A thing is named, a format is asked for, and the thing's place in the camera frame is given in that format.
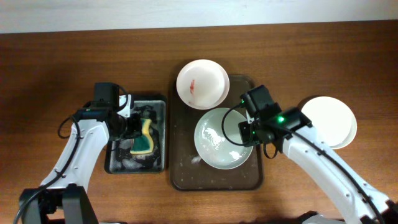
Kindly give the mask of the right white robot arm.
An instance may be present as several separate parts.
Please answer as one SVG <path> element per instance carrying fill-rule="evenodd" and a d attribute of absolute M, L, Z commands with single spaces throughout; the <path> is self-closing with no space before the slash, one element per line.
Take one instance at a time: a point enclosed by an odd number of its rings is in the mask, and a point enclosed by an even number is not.
<path fill-rule="evenodd" d="M 321 188 L 346 223 L 397 223 L 397 203 L 361 178 L 297 107 L 281 110 L 264 86 L 240 96 L 247 121 L 239 124 L 246 146 L 273 144 Z"/>

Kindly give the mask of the pale green plate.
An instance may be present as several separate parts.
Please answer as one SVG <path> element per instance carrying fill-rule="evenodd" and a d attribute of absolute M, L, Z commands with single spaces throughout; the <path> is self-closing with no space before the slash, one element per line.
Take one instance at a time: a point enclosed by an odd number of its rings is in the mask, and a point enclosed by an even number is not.
<path fill-rule="evenodd" d="M 205 113 L 197 122 L 194 143 L 198 155 L 217 169 L 234 169 L 244 164 L 252 146 L 242 146 L 238 124 L 246 118 L 236 110 L 216 108 Z"/>

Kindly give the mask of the green and yellow sponge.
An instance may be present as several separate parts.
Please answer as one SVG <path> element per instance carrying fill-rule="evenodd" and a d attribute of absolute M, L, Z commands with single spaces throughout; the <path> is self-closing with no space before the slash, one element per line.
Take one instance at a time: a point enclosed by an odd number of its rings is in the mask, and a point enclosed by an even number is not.
<path fill-rule="evenodd" d="M 150 135 L 151 123 L 152 121 L 150 119 L 141 118 L 141 135 L 134 138 L 130 149 L 131 154 L 149 154 L 154 150 L 154 141 Z"/>

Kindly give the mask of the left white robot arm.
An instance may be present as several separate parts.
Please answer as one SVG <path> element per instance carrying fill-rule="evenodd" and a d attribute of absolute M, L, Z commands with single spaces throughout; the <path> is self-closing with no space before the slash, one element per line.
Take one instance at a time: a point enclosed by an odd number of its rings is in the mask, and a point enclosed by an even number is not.
<path fill-rule="evenodd" d="M 63 210 L 56 223 L 97 223 L 87 196 L 96 161 L 107 143 L 141 135 L 142 125 L 130 114 L 132 95 L 115 83 L 95 83 L 94 99 L 68 117 L 71 133 L 50 174 L 19 198 L 14 223 L 51 223 L 48 215 Z"/>

